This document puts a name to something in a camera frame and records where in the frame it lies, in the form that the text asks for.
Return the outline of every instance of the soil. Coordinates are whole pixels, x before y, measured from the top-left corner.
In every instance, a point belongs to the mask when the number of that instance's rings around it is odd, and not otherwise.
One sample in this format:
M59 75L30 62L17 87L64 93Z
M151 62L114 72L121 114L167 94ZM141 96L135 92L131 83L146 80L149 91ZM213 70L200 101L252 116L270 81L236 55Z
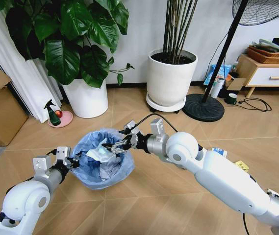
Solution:
M172 61L169 61L169 57L168 57L167 52L160 52L160 53L154 54L153 56L151 56L151 58L156 60L156 61L159 61L161 63L164 63L164 64L170 64L170 65L173 64ZM190 64L194 61L195 61L195 59L192 60L192 59L190 59L186 56L181 56L180 59L179 59L179 62L176 65Z

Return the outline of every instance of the round white planter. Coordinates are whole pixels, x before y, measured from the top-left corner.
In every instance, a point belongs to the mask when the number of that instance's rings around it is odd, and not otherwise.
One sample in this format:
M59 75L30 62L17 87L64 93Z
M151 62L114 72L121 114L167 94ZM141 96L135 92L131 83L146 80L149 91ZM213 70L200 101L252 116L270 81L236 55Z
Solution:
M149 54L147 91L149 97L158 105L173 106L184 101L198 62L198 57L185 50L181 55L192 60L185 65L171 65L158 62L151 57L162 52L154 50Z
M74 79L63 88L74 113L81 118L94 118L108 109L105 81L100 89L89 86L83 79Z

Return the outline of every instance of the wicker basket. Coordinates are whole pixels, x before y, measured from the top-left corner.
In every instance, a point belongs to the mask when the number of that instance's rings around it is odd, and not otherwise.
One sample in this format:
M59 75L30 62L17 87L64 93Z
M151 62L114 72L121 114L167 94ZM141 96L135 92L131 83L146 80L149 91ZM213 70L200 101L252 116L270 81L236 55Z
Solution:
M254 51L256 51L256 52L258 52L258 53L260 53L260 54L262 54L262 55L265 55L267 57L277 57L277 58L279 58L279 52L275 52L275 53L274 52L267 52L265 50L257 49L257 48L255 48L253 46L249 46L249 48L254 50Z
M279 57L268 57L268 56L258 53L257 51L255 51L251 48L248 48L247 54L253 60L256 60L257 62L262 63L262 64L279 64Z

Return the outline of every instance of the cabinet drawer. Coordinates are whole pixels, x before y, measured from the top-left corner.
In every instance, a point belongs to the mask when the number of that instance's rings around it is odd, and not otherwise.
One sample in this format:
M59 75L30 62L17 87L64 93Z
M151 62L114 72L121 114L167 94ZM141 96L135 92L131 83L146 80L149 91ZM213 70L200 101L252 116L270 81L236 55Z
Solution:
M258 68L247 86L279 87L279 68Z

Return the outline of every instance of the black round base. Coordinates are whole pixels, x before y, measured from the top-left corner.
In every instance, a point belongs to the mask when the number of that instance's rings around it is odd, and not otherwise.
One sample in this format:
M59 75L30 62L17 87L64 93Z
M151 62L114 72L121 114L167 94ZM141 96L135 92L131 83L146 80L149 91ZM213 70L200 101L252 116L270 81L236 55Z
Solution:
M202 103L203 94L189 94L186 96L185 106L182 108L184 113L198 121L217 121L223 117L224 107L214 98L208 97Z

